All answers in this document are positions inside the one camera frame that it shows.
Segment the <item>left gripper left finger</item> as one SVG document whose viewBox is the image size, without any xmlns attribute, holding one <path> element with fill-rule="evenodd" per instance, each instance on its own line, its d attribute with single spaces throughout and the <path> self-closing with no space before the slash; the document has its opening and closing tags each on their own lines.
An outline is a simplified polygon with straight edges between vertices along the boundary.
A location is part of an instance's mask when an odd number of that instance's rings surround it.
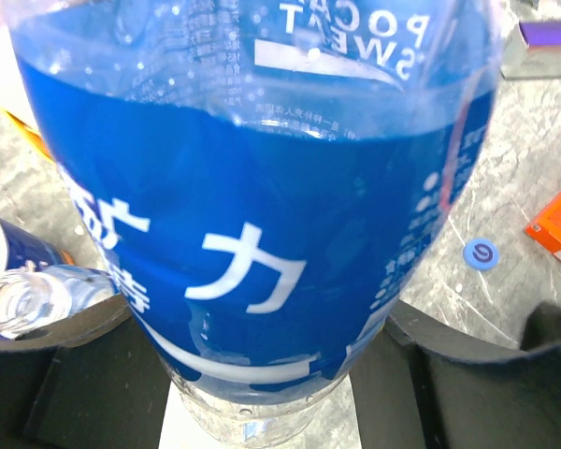
<svg viewBox="0 0 561 449">
<path fill-rule="evenodd" d="M 0 448 L 155 448 L 169 386 L 117 295 L 0 340 Z"/>
</svg>

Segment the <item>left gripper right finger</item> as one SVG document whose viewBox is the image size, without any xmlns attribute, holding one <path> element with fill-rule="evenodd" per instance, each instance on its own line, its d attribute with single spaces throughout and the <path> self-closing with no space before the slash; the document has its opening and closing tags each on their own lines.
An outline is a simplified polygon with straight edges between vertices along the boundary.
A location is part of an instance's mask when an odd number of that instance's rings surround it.
<svg viewBox="0 0 561 449">
<path fill-rule="evenodd" d="M 561 306 L 513 350 L 400 303 L 350 378 L 365 448 L 561 448 Z"/>
</svg>

